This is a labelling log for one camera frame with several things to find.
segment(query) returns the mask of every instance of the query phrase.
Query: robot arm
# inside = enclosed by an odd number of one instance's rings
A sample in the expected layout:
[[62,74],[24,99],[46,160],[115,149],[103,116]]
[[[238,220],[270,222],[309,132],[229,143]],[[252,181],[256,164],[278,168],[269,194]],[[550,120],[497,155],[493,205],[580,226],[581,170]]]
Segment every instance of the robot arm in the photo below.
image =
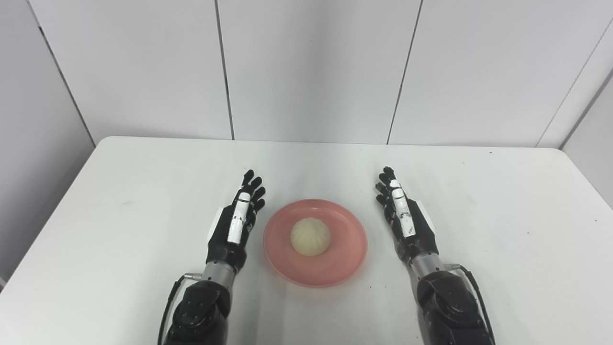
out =
[[[479,315],[479,307],[463,279],[446,269],[438,256],[434,232],[419,205],[406,197],[394,170],[385,167],[376,185],[377,200],[394,234],[396,253],[415,272],[417,302],[422,309],[433,345],[493,345],[493,333]],[[474,278],[460,265],[471,283]]]
[[[235,275],[245,265],[245,245],[256,222],[257,212],[264,207],[265,188],[262,179],[253,178],[249,170],[232,204],[226,206],[211,240],[208,242],[207,264],[202,274],[183,277],[198,280],[185,290],[183,299],[172,316],[172,325],[166,336],[166,345],[223,345],[227,336],[227,317],[232,302],[232,284]],[[169,304],[179,288],[182,278],[175,283]],[[161,343],[165,322],[160,329]]]

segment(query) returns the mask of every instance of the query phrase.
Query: white tabletop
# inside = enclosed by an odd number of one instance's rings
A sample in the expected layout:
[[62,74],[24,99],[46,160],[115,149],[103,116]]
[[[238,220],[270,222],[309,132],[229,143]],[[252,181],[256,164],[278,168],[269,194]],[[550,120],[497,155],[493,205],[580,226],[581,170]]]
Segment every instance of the white tabletop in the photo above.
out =
[[[383,166],[423,201],[443,262],[475,274],[498,345],[596,344],[613,322],[613,212],[553,149],[107,138],[0,293],[3,344],[153,344],[172,283],[204,268],[213,217],[253,168],[267,189],[234,285],[228,344],[422,344],[411,280],[373,188]],[[322,198],[368,255],[327,289],[269,267],[280,207]]]

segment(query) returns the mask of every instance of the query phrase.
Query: pink plate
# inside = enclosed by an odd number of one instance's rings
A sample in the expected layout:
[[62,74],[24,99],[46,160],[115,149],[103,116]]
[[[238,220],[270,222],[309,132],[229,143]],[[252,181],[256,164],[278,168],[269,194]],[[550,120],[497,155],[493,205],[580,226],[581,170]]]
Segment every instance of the pink plate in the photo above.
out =
[[[306,257],[292,247],[289,235],[303,218],[321,219],[330,228],[330,246]],[[326,200],[305,199],[277,211],[264,230],[264,253],[285,279],[306,287],[330,287],[349,279],[366,258],[364,228],[347,209]]]

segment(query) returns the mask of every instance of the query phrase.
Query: white dumpling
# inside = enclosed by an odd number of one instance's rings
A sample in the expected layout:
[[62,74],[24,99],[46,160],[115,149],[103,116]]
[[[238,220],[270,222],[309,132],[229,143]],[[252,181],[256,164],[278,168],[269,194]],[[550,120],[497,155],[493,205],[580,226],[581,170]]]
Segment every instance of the white dumpling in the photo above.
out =
[[292,227],[291,241],[298,253],[314,257],[330,245],[330,229],[317,218],[304,218]]

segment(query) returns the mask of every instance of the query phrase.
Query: white wall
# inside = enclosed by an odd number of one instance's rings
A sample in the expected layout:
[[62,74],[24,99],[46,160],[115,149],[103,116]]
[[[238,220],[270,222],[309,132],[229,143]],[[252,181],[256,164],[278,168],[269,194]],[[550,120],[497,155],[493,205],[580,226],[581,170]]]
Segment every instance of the white wall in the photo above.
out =
[[93,145],[25,0],[0,1],[0,277],[30,247]]
[[244,140],[559,147],[613,52],[611,0],[31,1],[96,141],[230,138],[218,18]]
[[213,0],[31,0],[96,142],[230,139]]
[[611,0],[424,1],[390,144],[536,146],[611,18]]
[[572,159],[598,193],[613,207],[613,82],[599,97],[564,145]]
[[220,1],[236,138],[385,144],[418,8]]

